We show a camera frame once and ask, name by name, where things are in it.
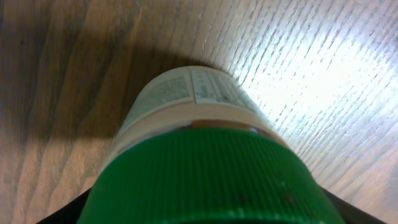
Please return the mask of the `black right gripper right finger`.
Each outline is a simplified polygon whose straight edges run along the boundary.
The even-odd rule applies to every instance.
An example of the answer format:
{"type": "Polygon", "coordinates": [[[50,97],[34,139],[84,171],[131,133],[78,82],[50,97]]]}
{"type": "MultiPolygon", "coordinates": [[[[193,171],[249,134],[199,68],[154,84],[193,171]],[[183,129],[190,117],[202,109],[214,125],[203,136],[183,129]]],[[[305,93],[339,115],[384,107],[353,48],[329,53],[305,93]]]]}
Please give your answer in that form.
{"type": "Polygon", "coordinates": [[[347,224],[386,224],[376,217],[338,198],[326,189],[322,188],[322,190],[326,193],[333,206],[338,210],[340,216],[347,224]]]}

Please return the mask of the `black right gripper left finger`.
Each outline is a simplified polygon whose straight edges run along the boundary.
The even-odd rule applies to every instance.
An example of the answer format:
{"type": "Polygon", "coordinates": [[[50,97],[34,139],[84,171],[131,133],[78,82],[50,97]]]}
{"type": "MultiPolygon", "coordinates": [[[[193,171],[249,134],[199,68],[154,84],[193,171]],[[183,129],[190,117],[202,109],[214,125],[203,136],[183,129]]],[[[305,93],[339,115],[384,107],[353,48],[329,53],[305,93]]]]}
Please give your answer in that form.
{"type": "Polygon", "coordinates": [[[37,222],[37,224],[77,224],[91,189],[57,210],[53,214],[37,222]]]}

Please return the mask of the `green lid white jar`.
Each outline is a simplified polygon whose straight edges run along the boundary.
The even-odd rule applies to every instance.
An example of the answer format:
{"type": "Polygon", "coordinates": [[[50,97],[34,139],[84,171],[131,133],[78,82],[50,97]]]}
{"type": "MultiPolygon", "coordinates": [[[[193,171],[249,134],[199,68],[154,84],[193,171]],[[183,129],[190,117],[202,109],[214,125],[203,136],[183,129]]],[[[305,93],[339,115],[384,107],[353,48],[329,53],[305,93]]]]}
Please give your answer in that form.
{"type": "Polygon", "coordinates": [[[229,75],[169,70],[139,93],[79,223],[342,223],[229,75]]]}

